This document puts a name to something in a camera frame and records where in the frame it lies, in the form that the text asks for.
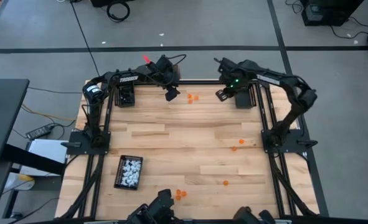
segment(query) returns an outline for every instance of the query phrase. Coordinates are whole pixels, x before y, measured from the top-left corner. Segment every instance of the black container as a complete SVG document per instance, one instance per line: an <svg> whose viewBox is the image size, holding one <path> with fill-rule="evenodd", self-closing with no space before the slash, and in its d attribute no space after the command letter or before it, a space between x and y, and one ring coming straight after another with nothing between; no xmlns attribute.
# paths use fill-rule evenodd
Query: black container
<svg viewBox="0 0 368 224"><path fill-rule="evenodd" d="M124 167L127 160L140 161L141 162L141 168L139 170L139 176L138 176L138 183L134 186L131 186L131 187L124 186L124 185L121 184L121 180L123 178L123 173L124 173L123 167ZM138 157L138 156L125 156L125 155L120 156L120 162L119 162L119 166L117 168L115 186L114 187L117 188L117 189L124 189L124 190L138 190L139 181L141 179L141 171L142 171L142 167L143 167L143 161L144 161L144 158Z"/></svg>
<svg viewBox="0 0 368 224"><path fill-rule="evenodd" d="M124 108L135 105L134 82L116 86L115 105Z"/></svg>

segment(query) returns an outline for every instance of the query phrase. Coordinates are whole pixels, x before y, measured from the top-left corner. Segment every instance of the grey concrete floor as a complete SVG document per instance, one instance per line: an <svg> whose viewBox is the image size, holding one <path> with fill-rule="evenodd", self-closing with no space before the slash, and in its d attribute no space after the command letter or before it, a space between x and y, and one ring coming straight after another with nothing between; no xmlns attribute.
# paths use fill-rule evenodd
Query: grey concrete floor
<svg viewBox="0 0 368 224"><path fill-rule="evenodd" d="M286 46L355 46L338 39L328 27L305 27L284 0L273 0ZM252 45L278 46L265 0L135 0L131 15L114 24L88 0L75 4L90 47L159 47ZM368 23L368 0L353 15ZM348 22L337 32L355 34L367 28ZM366 36L357 38L366 44ZM9 0L0 16L0 49L85 48L72 7L66 0ZM156 60L161 54L188 54L181 64L183 78L217 78L214 57L250 59L284 72L279 50L200 50L179 52L93 53L99 72L143 63L142 55ZM288 52L293 73L317 89L318 100L306 113L316 162L332 217L368 219L368 51ZM28 78L30 86L57 91L80 91L86 79L96 76L89 53L0 54L0 78ZM60 95L29 90L24 103L32 110L74 118L80 95ZM25 133L47 124L47 118L20 111L14 128ZM57 138L55 131L50 138ZM67 139L69 129L63 136ZM26 140L12 133L9 143ZM0 223L7 194L0 202ZM16 212L28 213L59 192L33 190L19 193ZM50 220L56 201L21 223Z"/></svg>

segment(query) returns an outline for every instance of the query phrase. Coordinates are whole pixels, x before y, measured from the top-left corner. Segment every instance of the black metal frame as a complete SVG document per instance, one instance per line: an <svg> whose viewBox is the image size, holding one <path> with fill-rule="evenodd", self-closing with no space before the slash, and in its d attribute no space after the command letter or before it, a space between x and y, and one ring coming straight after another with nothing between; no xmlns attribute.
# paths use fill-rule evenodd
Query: black metal frame
<svg viewBox="0 0 368 224"><path fill-rule="evenodd" d="M218 80L180 80L178 84L179 85L222 85L221 82L219 82ZM152 85L152 84L150 84L150 83L135 83L135 85ZM272 95L271 95L271 91L269 89L269 86L265 85L264 83L263 83L263 85L255 85L258 105L259 105L260 114L261 114L261 120L262 120L262 123L263 123L263 129L266 130L266 129L268 129L268 123L267 123L267 115L266 115L265 107L264 107L264 103L263 103L262 92L261 92L261 88L260 88L261 86L264 87L264 89L265 89L265 93L266 93L266 96L267 96L267 102L268 102L268 109L270 111L272 123L275 124L277 122L277 120L276 120L275 109L274 109L274 106L273 106ZM104 131L108 131L108 128L109 128L111 108L113 106L113 96L114 96L114 93L111 93L110 96L109 96L109 99L108 99L108 107L107 107L107 110L106 110ZM301 117L301 122L300 122L300 129L304 129L304 138L309 139L308 130L306 129L306 124L305 124L305 121L303 121L302 117ZM102 169L102 167L103 167L104 158L105 158L104 155L99 155L98 162L101 162L100 169ZM282 194L281 194L281 189L280 189L280 185L279 185L280 180L274 174L274 171L273 171L276 168L276 162L275 162L274 154L273 153L268 153L268 158L269 158L269 161L270 161L271 176L272 176L272 180L273 180L273 186L274 186L275 197L276 197L276 205L278 207L279 217L282 218L282 217L285 217L286 214L285 214L285 209L284 209L284 206L283 206ZM288 169L287 169L287 166L286 166L285 156L281 152L279 153L279 160L280 160L280 164L281 164L281 170L282 170L283 178L290 186L290 179L289 179L289 175L288 175ZM320 214L324 215L326 217L326 216L328 216L327 208L326 208L326 202L325 202L325 199L324 199L324 195L323 195L323 191L322 191L322 187L321 187L321 182L320 182L320 179L319 179L318 170L317 170L317 167L316 167L316 163L315 163L314 156L313 156L313 151L312 151L311 148L308 149L307 164L308 164L309 173L311 174L311 179L312 179L312 182L313 182L314 192L315 192L315 196L316 196L316 200L317 200L317 203L318 203ZM89 180L89 177L91 176L92 165L93 165L93 155L89 155L88 156L88 162L87 162L87 168L86 168L86 172L85 172L85 177L84 177L84 185L85 185L86 181ZM93 198L92 198L92 204L91 204L91 213L90 213L90 217L92 217L92 218L95 218L96 214L97 214L100 184L101 184L101 175L99 176L99 178L95 182L95 186L94 186L94 192L93 192ZM289 196L288 191L286 191L286 194L287 194L287 197L288 197L288 200L289 200L290 213L291 213L291 215L295 216L296 215L295 201L293 200L293 198L291 198ZM84 217L85 206L86 206L86 200L83 201L83 203L81 204L81 206L79 208L79 211L78 211L78 217L79 218ZM199 221L200 222L214 222L214 223L215 222L224 222L224 220L209 220L209 221L208 220L199 220Z"/></svg>
<svg viewBox="0 0 368 224"><path fill-rule="evenodd" d="M115 91L115 89L113 88L110 95L109 95L109 98L108 98L108 106L107 106L107 109L106 109L106 118L105 118L104 127L103 127L103 132L108 133L108 134L110 134L110 132L109 132L109 123L110 123L111 109L112 109L112 106L113 106L113 96L115 95L114 91ZM90 179L92 166L93 166L93 159L94 159L94 155L88 155L87 168L85 170L83 187L86 186L86 184L88 183L88 181ZM97 214L98 198L99 198L99 191L100 191L100 186L101 186L101 178L102 178L102 170L103 170L103 161L104 160L105 160L105 155L99 155L98 156L98 163L100 163L100 175L97 177L97 179L95 181L94 191L93 191L93 196L92 196L92 202L91 202L91 210L90 210L90 217L93 217L93 218L95 218L96 214ZM84 217L86 203L87 203L87 197L84 198L82 204L78 208L78 217L79 218Z"/></svg>

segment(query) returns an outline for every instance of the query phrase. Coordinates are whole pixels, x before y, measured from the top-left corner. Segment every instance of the black bracket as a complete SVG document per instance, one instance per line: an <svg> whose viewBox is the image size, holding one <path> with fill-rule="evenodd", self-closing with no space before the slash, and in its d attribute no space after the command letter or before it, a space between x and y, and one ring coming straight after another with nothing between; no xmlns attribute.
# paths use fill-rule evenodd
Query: black bracket
<svg viewBox="0 0 368 224"><path fill-rule="evenodd" d="M263 139L263 146L266 153L274 152L306 152L307 149L315 146L318 142L315 140L309 140L304 138L303 131L299 129L291 129L286 136L285 142L281 147L273 147L268 143L268 136L270 136L270 130L261 131L261 137Z"/></svg>
<svg viewBox="0 0 368 224"><path fill-rule="evenodd" d="M69 155L105 155L109 152L110 132L105 135L103 147L91 147L90 139L82 131L74 131L70 134L69 142L62 145L67 147Z"/></svg>

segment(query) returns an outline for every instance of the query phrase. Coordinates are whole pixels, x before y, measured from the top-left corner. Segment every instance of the black desk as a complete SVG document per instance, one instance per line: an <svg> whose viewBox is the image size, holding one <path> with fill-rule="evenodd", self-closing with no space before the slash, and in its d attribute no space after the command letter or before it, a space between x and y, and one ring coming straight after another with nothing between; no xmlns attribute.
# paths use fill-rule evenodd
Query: black desk
<svg viewBox="0 0 368 224"><path fill-rule="evenodd" d="M0 79L0 194L14 162L55 174L64 173L63 163L7 144L28 86L27 79Z"/></svg>

